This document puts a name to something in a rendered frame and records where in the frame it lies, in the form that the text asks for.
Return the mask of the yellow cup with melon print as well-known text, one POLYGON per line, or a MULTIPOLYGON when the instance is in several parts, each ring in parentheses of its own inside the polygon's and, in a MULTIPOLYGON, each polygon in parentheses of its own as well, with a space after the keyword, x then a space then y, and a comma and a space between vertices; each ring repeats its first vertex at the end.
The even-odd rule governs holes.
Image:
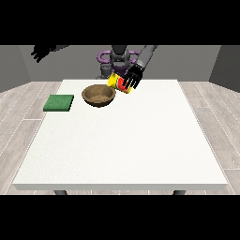
POLYGON ((123 93, 128 94, 131 91, 131 87, 126 88, 123 85, 123 82, 124 82, 124 79, 121 76, 117 75, 116 73, 113 73, 110 76, 110 78, 107 82, 107 85, 110 86, 111 88, 114 88, 116 90, 119 90, 123 93))

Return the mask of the brown wooden bowl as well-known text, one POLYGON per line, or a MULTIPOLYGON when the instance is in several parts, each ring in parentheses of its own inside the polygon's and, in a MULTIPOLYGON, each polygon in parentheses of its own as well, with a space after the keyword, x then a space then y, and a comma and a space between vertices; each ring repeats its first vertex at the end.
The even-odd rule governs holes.
POLYGON ((115 98, 116 91, 107 84, 93 84, 82 91, 83 100, 93 107, 105 107, 115 98))

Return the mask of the green square pad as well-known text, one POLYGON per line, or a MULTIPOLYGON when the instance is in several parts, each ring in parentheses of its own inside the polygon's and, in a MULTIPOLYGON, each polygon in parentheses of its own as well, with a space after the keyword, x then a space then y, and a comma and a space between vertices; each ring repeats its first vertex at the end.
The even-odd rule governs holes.
POLYGON ((68 112, 70 110, 73 95, 50 95, 43 107, 44 112, 68 112))

